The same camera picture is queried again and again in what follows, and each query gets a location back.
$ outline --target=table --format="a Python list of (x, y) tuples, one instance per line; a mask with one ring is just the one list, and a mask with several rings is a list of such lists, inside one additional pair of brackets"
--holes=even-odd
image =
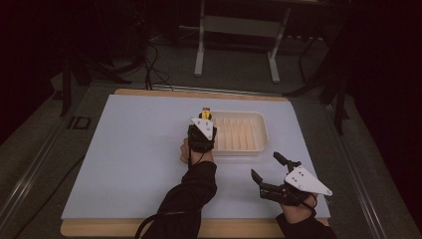
[[(262, 21), (254, 19), (242, 19), (222, 16), (212, 16), (205, 13), (205, 2), (212, 0), (201, 0), (200, 8), (200, 21), (199, 21), (199, 44), (196, 54), (195, 71), (196, 77), (202, 76), (203, 62), (204, 62), (204, 34), (205, 32), (219, 32), (230, 34), (241, 34), (249, 36), (269, 37), (274, 38), (274, 46), (268, 52), (267, 57), (269, 61), (272, 81), (278, 84), (280, 80), (279, 72), (277, 69), (276, 56), (279, 50), (281, 41), (284, 37), (285, 29), (291, 16), (293, 8), (312, 6), (323, 8), (344, 8), (350, 7), (351, 4), (338, 4), (330, 3), (328, 1), (318, 0), (275, 0), (275, 1), (262, 1), (263, 4), (273, 4), (275, 6), (285, 5), (286, 9), (283, 13), (281, 22), (275, 21)], [(254, 1), (241, 1), (243, 3), (254, 3)]]
[[(115, 94), (267, 102), (287, 101), (283, 98), (137, 90), (118, 90)], [(133, 236), (141, 221), (141, 219), (67, 219), (64, 220), (61, 231), (66, 236)], [(327, 224), (326, 218), (320, 221)], [(283, 234), (274, 219), (204, 219), (198, 236), (205, 238), (280, 238)]]

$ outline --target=table leg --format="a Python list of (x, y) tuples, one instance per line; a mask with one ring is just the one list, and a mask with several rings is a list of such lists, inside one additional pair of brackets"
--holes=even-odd
[(288, 23), (291, 10), (291, 8), (286, 9), (283, 22), (280, 24), (280, 28), (276, 36), (276, 42), (274, 44), (273, 50), (268, 53), (268, 62), (270, 64), (271, 78), (273, 79), (273, 83), (275, 84), (278, 84), (280, 82), (279, 71), (277, 70), (276, 56), (277, 52), (279, 51), (280, 43), (283, 39), (283, 33), (285, 32), (286, 24)]
[(195, 77), (202, 76), (202, 66), (204, 64), (204, 16), (205, 16), (205, 0), (201, 1), (201, 15), (199, 19), (199, 46), (198, 53), (196, 54), (195, 63)]

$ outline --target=hand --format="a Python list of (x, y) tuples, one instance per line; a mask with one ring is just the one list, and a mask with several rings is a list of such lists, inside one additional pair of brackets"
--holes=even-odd
[[(307, 199), (305, 199), (304, 203), (311, 207), (314, 207), (314, 205), (316, 204), (317, 194), (314, 194), (314, 196), (315, 197), (310, 195)], [(288, 206), (280, 203), (280, 205), (282, 206), (282, 209), (285, 212), (286, 220), (291, 224), (306, 220), (310, 218), (310, 216), (313, 214), (313, 212), (309, 208), (301, 204), (299, 206)]]
[[(180, 146), (180, 150), (182, 151), (182, 154), (180, 155), (180, 160), (187, 164), (188, 158), (189, 158), (189, 144), (188, 144), (187, 138), (183, 139), (183, 145)], [(212, 162), (214, 161), (214, 157), (211, 151), (202, 153), (202, 152), (195, 152), (191, 150), (190, 156), (191, 156), (190, 159), (192, 161), (192, 165), (197, 163), (199, 159), (201, 161), (212, 161)]]

